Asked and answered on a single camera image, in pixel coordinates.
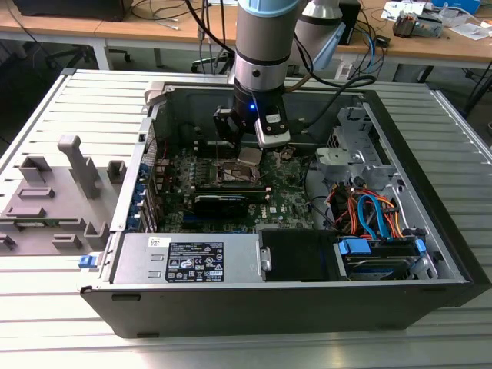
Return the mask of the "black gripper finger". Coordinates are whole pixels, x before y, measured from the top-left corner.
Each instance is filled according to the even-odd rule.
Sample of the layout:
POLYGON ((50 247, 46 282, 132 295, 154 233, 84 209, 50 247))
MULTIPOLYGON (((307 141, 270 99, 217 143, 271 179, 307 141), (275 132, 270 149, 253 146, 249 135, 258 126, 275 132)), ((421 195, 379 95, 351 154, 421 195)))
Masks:
POLYGON ((241 139, 244 135, 244 126, 241 117, 233 108, 217 107, 213 120, 218 137, 228 144, 238 154, 241 148, 241 139))

